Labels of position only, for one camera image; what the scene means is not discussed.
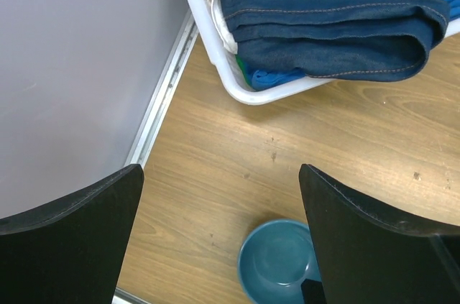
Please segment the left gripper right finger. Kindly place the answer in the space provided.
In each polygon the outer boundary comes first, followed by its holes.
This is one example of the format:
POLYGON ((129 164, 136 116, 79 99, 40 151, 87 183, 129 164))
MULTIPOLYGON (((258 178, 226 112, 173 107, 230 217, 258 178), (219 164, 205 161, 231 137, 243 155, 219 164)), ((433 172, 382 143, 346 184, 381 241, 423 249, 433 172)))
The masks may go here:
POLYGON ((458 303, 459 227, 403 211, 302 165, 327 303, 458 303))

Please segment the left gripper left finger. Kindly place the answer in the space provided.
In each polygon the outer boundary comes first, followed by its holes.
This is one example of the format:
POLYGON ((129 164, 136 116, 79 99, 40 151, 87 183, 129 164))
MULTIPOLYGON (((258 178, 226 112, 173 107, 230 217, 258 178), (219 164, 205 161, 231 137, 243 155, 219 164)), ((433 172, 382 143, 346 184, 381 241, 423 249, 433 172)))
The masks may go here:
POLYGON ((144 183, 133 164, 1 220, 2 303, 111 303, 144 183))

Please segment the blue bowl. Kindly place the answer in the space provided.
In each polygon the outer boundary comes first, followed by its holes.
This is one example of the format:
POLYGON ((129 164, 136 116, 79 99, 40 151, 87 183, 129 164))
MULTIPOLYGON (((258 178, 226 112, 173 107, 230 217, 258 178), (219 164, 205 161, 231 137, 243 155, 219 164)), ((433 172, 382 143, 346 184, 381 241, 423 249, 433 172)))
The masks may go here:
POLYGON ((303 282, 321 281, 310 229, 291 219, 254 229, 241 246, 236 269, 253 303, 303 303, 303 282))

